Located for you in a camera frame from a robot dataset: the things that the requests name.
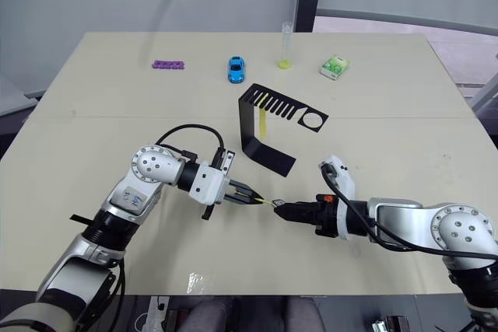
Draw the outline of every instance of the green box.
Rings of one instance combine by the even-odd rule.
[[[335,54],[321,66],[320,73],[330,79],[336,80],[346,70],[348,65],[349,61]]]

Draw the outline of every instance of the tabletop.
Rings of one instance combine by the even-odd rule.
[[[278,34],[155,34],[152,59],[183,59],[185,70],[175,72],[130,63],[138,56],[131,50],[145,38],[141,33],[87,34],[0,162],[0,288],[37,288],[82,231],[68,217],[93,217],[125,175],[133,152],[187,122],[216,128],[237,154],[230,176],[267,199],[312,201],[316,193],[327,193],[317,165],[333,154],[349,167],[357,199],[464,202],[498,222],[496,149],[423,37],[299,34],[294,65],[284,72],[275,65]],[[169,41],[169,54],[160,53],[163,41]],[[241,41],[245,55],[233,47]],[[198,60],[189,59],[186,45]],[[174,52],[177,46],[181,53]],[[212,53],[201,59],[210,46]],[[111,63],[119,51],[128,59],[123,69]],[[322,60],[335,53],[351,59],[336,82],[317,72]],[[237,86],[226,80],[226,60],[234,54],[247,59],[247,81]],[[426,68],[409,69],[414,58]],[[102,61],[109,63],[106,68]],[[198,70],[199,65],[207,70]],[[377,89],[368,86],[368,77]],[[252,162],[240,148],[237,99],[251,82],[330,116],[318,133],[295,121],[268,119],[265,142],[296,157],[287,178]],[[216,148],[214,138],[196,130],[180,132],[171,142],[202,159],[210,159]],[[201,220],[203,209],[183,191],[164,188],[128,245],[127,292],[458,292],[439,257],[388,252],[365,238],[347,243],[315,236],[314,227],[283,221],[267,205],[225,201],[209,221]]]

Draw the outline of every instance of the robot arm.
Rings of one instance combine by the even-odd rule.
[[[482,330],[498,330],[498,244],[485,213],[465,204],[423,207],[401,199],[354,201],[354,183],[340,159],[326,159],[320,169],[336,195],[319,194],[312,203],[275,200],[277,215],[315,225],[315,233],[322,236],[369,236],[389,250],[415,248],[444,255],[450,280],[464,293],[473,320]]]
[[[166,184],[188,192],[201,204],[260,204],[245,184],[228,176],[234,153],[226,153],[223,169],[186,162],[163,146],[147,145],[132,156],[126,176],[117,183],[93,220],[87,224],[52,267],[38,289],[36,302],[22,306],[0,321],[4,330],[86,330],[110,304],[116,280],[111,268],[120,265],[124,279],[125,248],[146,220]]]

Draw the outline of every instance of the blue toy car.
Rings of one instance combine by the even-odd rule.
[[[244,59],[240,56],[233,56],[230,60],[228,60],[228,80],[232,83],[242,83],[244,79]]]

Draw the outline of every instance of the black metal bracket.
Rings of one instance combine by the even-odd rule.
[[[249,87],[249,89],[239,98],[240,140],[242,141],[242,150],[253,161],[282,176],[287,176],[296,159],[269,147],[256,139],[254,136],[254,107],[265,109],[266,111],[275,113],[287,120],[291,120],[299,109],[307,108],[306,112],[300,117],[297,123],[314,132],[320,131],[327,120],[328,115],[315,110],[300,101],[257,84],[253,84]],[[304,116],[307,114],[316,114],[320,116],[321,124],[317,127],[307,125],[303,120]]]

